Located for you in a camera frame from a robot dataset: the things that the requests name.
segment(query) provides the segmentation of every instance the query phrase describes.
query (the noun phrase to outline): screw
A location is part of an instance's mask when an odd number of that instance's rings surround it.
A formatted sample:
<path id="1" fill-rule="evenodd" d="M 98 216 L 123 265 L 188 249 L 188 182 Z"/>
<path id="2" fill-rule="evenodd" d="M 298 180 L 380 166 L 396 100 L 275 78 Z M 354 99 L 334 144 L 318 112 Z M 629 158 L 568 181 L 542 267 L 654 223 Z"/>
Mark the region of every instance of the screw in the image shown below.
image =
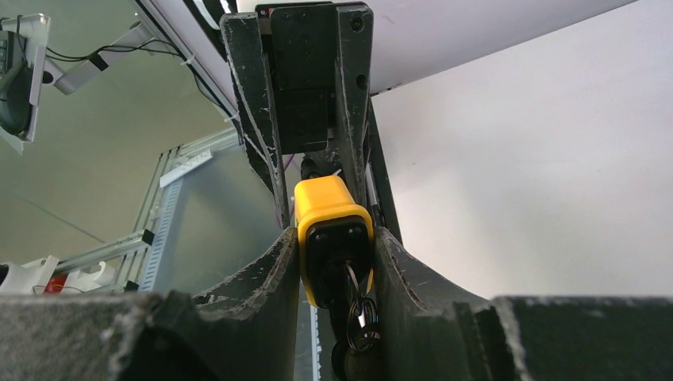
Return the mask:
<path id="1" fill-rule="evenodd" d="M 356 32 L 359 32 L 363 28 L 363 22 L 362 19 L 359 17 L 356 17 L 351 20 L 351 29 L 353 29 Z"/>
<path id="2" fill-rule="evenodd" d="M 351 238 L 357 238 L 362 234 L 362 229 L 359 226 L 356 226 L 354 228 L 350 228 L 348 230 L 348 236 Z"/>

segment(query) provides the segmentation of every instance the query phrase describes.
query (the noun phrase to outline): white ceiling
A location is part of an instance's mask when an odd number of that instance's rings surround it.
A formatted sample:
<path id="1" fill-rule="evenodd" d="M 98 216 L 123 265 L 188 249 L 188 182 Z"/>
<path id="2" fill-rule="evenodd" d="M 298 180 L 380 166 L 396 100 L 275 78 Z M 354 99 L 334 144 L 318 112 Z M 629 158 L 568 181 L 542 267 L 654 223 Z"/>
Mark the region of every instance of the white ceiling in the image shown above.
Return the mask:
<path id="1" fill-rule="evenodd" d="M 375 18 L 371 92 L 411 83 L 635 1 L 366 0 Z M 238 0 L 238 7 L 251 12 L 256 4 L 277 2 L 287 1 Z M 233 89 L 229 99 L 234 99 Z"/>
<path id="2" fill-rule="evenodd" d="M 0 6 L 3 17 L 38 12 L 52 18 L 50 46 L 77 56 L 116 40 L 136 20 L 127 1 Z M 0 262 L 68 256 L 98 243 L 13 194 L 109 241 L 131 233 L 161 152 L 225 127 L 178 60 L 144 52 L 72 95 L 46 89 L 39 120 L 23 157 L 0 144 Z"/>

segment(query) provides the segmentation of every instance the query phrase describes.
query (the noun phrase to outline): key ring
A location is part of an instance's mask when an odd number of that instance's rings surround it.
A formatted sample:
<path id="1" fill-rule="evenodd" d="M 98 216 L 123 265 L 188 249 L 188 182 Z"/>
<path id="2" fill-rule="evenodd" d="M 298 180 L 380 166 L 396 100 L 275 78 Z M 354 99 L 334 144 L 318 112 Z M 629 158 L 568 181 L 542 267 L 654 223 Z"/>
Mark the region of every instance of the key ring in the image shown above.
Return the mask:
<path id="1" fill-rule="evenodd" d="M 346 264 L 346 272 L 348 278 L 348 284 L 346 285 L 349 289 L 349 302 L 351 304 L 350 309 L 348 310 L 348 319 L 346 321 L 346 339 L 348 340 L 348 346 L 357 352 L 366 351 L 370 345 L 365 345 L 362 348 L 359 348 L 356 345 L 356 337 L 354 337 L 358 332 L 367 331 L 364 329 L 368 325 L 372 325 L 379 322 L 379 316 L 376 312 L 376 304 L 371 298 L 367 298 L 360 294 L 360 285 L 358 284 L 355 272 L 353 271 L 350 264 Z M 373 335 L 375 333 L 372 330 L 371 333 L 365 333 L 367 335 Z"/>

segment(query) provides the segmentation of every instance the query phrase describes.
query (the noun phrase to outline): cable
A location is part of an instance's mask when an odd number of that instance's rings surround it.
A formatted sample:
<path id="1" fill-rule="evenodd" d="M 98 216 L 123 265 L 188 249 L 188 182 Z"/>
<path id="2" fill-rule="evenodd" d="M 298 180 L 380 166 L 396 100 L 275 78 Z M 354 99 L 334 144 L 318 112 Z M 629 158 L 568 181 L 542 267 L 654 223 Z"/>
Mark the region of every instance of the cable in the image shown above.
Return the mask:
<path id="1" fill-rule="evenodd" d="M 150 48 L 145 47 L 145 46 L 147 46 L 149 44 L 152 44 L 152 43 L 155 43 L 155 42 L 160 42 L 162 44 L 166 44 L 166 45 L 170 46 L 171 48 L 173 48 L 177 53 L 167 52 L 167 51 L 164 51 L 164 50 L 150 49 Z M 180 50 L 178 49 L 177 46 L 175 46 L 175 44 L 173 44 L 170 41 L 165 41 L 165 40 L 150 40 L 150 41 L 144 42 L 143 44 L 141 44 L 139 46 L 127 46 L 127 45 L 119 45 L 119 44 L 105 45 L 105 46 L 102 46 L 102 47 L 94 50 L 92 53 L 90 53 L 87 56 L 67 56 L 67 55 L 61 54 L 61 53 L 59 53 L 59 52 L 57 52 L 54 49 L 51 49 L 49 47 L 47 47 L 47 50 L 50 51 L 50 53 L 52 53 L 54 55 L 54 56 L 50 56 L 49 54 L 47 54 L 48 58 L 50 58 L 52 60 L 55 60 L 55 61 L 60 61 L 60 62 L 82 62 L 82 61 L 89 60 L 92 56 L 95 56 L 95 55 L 99 54 L 100 52 L 128 53 L 128 52 L 135 52 L 135 51 L 138 51 L 138 50 L 141 50 L 143 52 L 168 54 L 169 56 L 180 57 L 183 60 L 187 61 L 186 57 L 183 54 L 179 53 Z M 206 92 L 202 88 L 202 81 L 200 80 L 199 77 L 197 77 L 197 74 L 194 71 L 194 69 L 191 69 L 191 74 L 194 76 L 194 82 L 196 83 L 196 87 L 198 89 L 198 92 L 201 93 L 201 95 L 203 95 L 204 98 L 211 101 L 216 107 L 225 111 L 226 114 L 229 114 L 228 112 L 226 112 L 225 106 L 219 101 L 219 99 L 217 99 L 217 97 L 215 97 L 215 94 L 213 94 L 213 92 L 210 90 L 210 88 L 208 89 L 208 91 L 211 93 L 211 95 L 209 96 L 208 94 L 206 94 Z"/>
<path id="2" fill-rule="evenodd" d="M 63 290 L 76 290 L 76 291 L 79 291 L 80 294 L 84 294 L 84 292 L 85 292 L 85 291 L 82 291 L 82 290 L 80 290 L 79 288 L 77 288 L 77 287 L 73 287 L 73 286 L 61 286 L 61 285 L 59 285 L 59 284 L 56 284 L 56 285 L 54 285 L 54 286 L 57 286 L 57 287 L 60 286 L 61 288 L 60 288 L 59 291 L 63 291 Z M 35 286 L 33 286 L 33 294 L 34 294 L 34 295 L 37 295 L 37 292 L 35 291 L 35 287 L 42 287 L 42 291 L 43 291 L 43 293 L 44 293 L 44 290 L 47 289 L 46 286 L 41 286 L 41 285 L 39 285 L 39 284 L 36 284 Z"/>
<path id="3" fill-rule="evenodd" d="M 153 52 L 153 53 L 159 53 L 159 54 L 168 54 L 169 56 L 176 56 L 176 57 L 182 57 L 181 54 L 178 53 L 173 53 L 173 52 L 168 52 L 165 50 L 157 50 L 157 49 L 150 49 L 146 48 L 145 46 L 155 43 L 155 42 L 160 42 L 162 44 L 166 44 L 176 51 L 178 51 L 178 48 L 170 41 L 164 41 L 164 40 L 150 40 L 146 41 L 143 44 L 139 46 L 128 46 L 128 45 L 119 45 L 119 44 L 111 44 L 111 45 L 104 45 L 96 50 L 94 50 L 92 53 L 86 55 L 86 56 L 67 56 L 65 54 L 61 54 L 54 49 L 51 49 L 47 47 L 47 50 L 49 50 L 52 54 L 56 56 L 50 56 L 47 55 L 48 58 L 51 58 L 52 60 L 56 61 L 61 61 L 61 62 L 81 62 L 81 61 L 86 61 L 89 60 L 91 57 L 96 56 L 100 52 L 120 52 L 120 53 L 128 53 L 128 52 L 135 52 L 137 50 L 141 50 L 143 52 Z"/>
<path id="4" fill-rule="evenodd" d="M 23 53 L 23 59 L 25 61 L 28 61 L 28 56 L 25 54 L 25 44 L 21 45 L 21 18 L 23 17 L 22 14 L 17 15 L 17 40 L 19 42 L 19 48 L 21 48 L 21 52 Z"/>

